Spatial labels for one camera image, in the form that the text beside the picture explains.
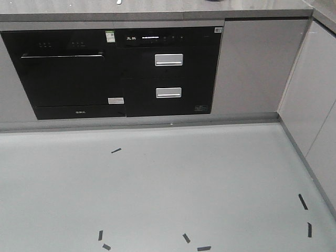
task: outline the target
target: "oven control panel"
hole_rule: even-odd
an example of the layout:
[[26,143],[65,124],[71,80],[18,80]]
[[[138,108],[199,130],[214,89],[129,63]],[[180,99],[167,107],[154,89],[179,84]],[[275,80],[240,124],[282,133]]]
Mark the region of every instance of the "oven control panel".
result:
[[221,27],[179,27],[118,29],[118,47],[166,47],[214,45],[221,37]]

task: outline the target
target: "oven handle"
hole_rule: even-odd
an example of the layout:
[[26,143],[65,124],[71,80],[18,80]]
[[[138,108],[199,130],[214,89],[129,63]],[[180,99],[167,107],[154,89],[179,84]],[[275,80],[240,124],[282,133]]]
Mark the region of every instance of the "oven handle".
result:
[[90,54],[90,55],[50,55],[50,56],[29,56],[23,54],[21,59],[45,59],[45,58],[77,58],[77,57],[93,57],[93,58],[104,58],[104,55],[101,54]]

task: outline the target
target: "gray countertop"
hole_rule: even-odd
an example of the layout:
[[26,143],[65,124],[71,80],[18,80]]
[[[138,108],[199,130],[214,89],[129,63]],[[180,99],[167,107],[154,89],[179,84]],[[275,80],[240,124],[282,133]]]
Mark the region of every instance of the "gray countertop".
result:
[[336,0],[305,0],[314,8],[313,17],[336,33]]
[[336,31],[334,0],[2,0],[0,22],[313,16]]

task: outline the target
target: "tape mark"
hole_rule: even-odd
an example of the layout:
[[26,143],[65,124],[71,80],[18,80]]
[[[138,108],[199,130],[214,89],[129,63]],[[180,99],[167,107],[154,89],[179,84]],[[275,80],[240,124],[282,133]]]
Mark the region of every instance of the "tape mark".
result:
[[107,249],[107,250],[111,250],[111,247],[109,245],[106,245],[106,244],[103,245],[103,248]]
[[98,240],[103,240],[103,230],[99,231]]
[[201,247],[201,248],[197,248],[197,251],[207,251],[207,250],[210,250],[210,249],[211,249],[211,246]]
[[311,238],[312,226],[309,222],[308,223],[308,238]]
[[185,241],[186,241],[187,243],[190,243],[190,239],[189,239],[189,237],[187,236],[187,234],[184,234],[183,237],[184,237],[184,239],[185,239]]
[[303,200],[303,197],[302,197],[301,194],[299,194],[299,198],[300,198],[301,203],[302,203],[302,205],[303,205],[303,207],[304,207],[304,210],[308,210],[307,205],[306,205],[305,201]]
[[116,149],[115,151],[111,151],[111,153],[115,153],[115,152],[117,152],[117,151],[121,151],[121,148]]

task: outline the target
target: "digital display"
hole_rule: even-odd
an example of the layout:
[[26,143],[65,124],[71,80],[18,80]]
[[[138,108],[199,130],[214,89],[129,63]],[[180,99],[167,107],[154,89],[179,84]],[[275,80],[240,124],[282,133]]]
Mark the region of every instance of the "digital display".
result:
[[149,38],[159,38],[159,36],[145,36],[145,37],[142,37],[142,39],[149,39]]

